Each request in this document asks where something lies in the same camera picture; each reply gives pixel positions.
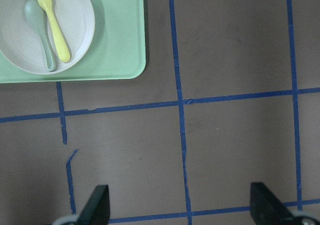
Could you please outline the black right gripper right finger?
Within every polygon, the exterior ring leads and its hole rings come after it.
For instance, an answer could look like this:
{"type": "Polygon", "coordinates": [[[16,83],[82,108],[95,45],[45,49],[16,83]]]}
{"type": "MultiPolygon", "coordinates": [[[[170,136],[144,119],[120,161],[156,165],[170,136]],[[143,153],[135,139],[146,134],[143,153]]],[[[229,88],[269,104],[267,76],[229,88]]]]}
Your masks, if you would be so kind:
{"type": "Polygon", "coordinates": [[[303,211],[289,210],[262,182],[250,184],[250,216],[256,225],[318,225],[303,211]]]}

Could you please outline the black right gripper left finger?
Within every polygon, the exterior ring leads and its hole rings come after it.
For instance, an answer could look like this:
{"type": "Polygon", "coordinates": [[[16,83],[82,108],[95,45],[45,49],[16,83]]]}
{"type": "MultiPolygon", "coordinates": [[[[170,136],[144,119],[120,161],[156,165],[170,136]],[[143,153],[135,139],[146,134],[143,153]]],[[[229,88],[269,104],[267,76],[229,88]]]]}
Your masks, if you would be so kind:
{"type": "Polygon", "coordinates": [[[97,185],[80,214],[58,218],[56,225],[108,225],[110,193],[108,185],[97,185]]]}

